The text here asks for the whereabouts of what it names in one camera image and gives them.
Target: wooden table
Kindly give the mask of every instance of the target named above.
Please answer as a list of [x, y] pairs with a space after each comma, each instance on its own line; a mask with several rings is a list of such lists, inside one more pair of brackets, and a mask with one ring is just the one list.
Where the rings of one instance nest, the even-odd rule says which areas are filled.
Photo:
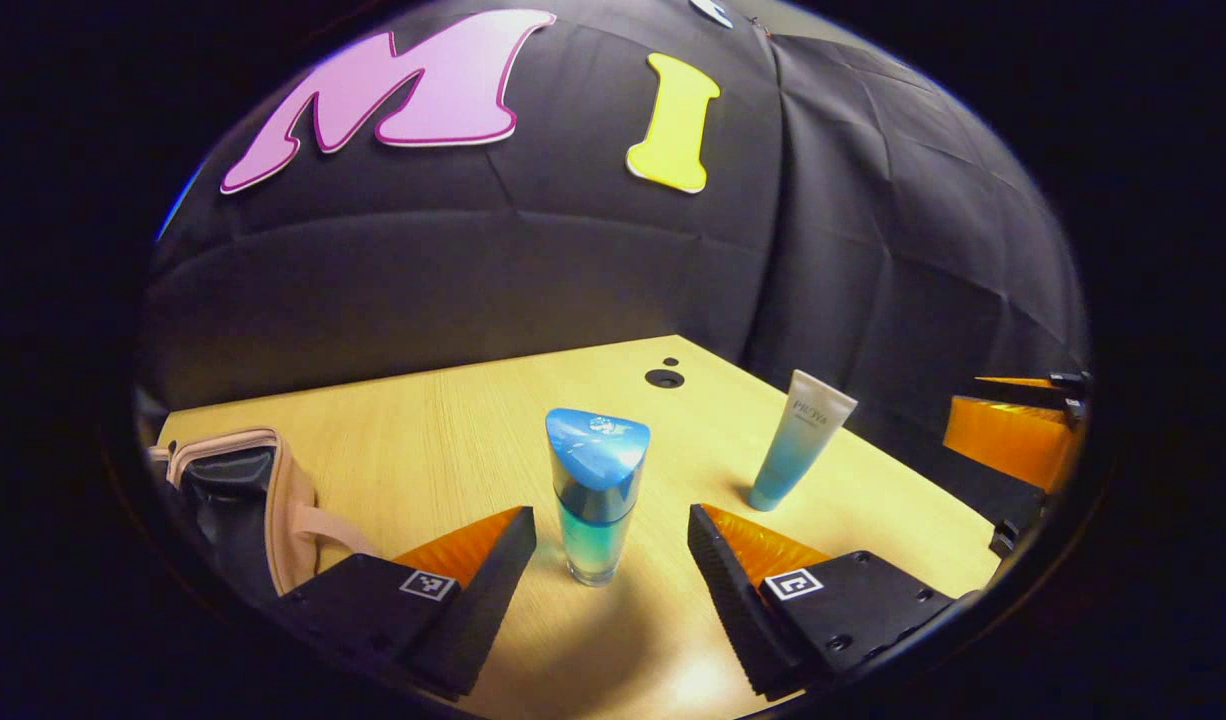
[[[644, 379], [680, 361], [680, 388]], [[658, 337], [178, 411], [161, 445], [270, 424], [319, 505], [390, 557], [515, 505], [537, 551], [474, 692], [459, 707], [512, 718], [734, 718], [750, 689], [687, 547], [709, 502], [834, 557], [866, 548], [956, 597], [998, 559], [992, 527], [913, 470], [841, 431], [776, 511], [744, 502], [786, 396], [682, 337]], [[568, 576], [546, 411], [575, 407], [653, 431], [622, 568], [608, 588]], [[324, 548], [320, 570], [342, 561]]]

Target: blue bottle cap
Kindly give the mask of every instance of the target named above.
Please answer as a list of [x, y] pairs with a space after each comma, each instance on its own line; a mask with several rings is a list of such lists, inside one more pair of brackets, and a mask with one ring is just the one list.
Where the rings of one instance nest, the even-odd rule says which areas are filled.
[[649, 427], [557, 407], [546, 415], [555, 496], [587, 523], [612, 523], [635, 507]]

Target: blue perfume bottle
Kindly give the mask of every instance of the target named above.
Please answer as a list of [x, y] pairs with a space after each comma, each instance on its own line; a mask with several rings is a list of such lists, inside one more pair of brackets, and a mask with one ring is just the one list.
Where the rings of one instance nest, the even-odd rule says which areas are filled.
[[613, 580], [640, 492], [649, 428], [581, 410], [546, 415], [568, 570], [581, 584]]

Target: white and blue tube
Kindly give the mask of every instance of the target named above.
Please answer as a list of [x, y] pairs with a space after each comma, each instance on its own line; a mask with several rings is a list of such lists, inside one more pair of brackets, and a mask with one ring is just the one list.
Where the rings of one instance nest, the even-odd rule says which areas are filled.
[[786, 393], [786, 408], [774, 444], [764, 456], [755, 487], [745, 498], [756, 510], [769, 511], [808, 473], [831, 435], [857, 406], [853, 397], [813, 375], [796, 370]]

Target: pink letter m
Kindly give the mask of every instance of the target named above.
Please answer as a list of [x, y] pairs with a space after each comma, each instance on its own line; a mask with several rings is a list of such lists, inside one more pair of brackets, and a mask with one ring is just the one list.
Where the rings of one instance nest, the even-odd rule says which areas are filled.
[[511, 65], [525, 40], [555, 22], [543, 10], [490, 10], [460, 20], [398, 54], [392, 33], [348, 47], [308, 74], [280, 102], [242, 159], [226, 172], [224, 195], [264, 182], [293, 161], [293, 124], [308, 105], [315, 139], [337, 152], [395, 90], [417, 76], [408, 99], [378, 123], [386, 145], [481, 145], [511, 136], [516, 114], [508, 109]]

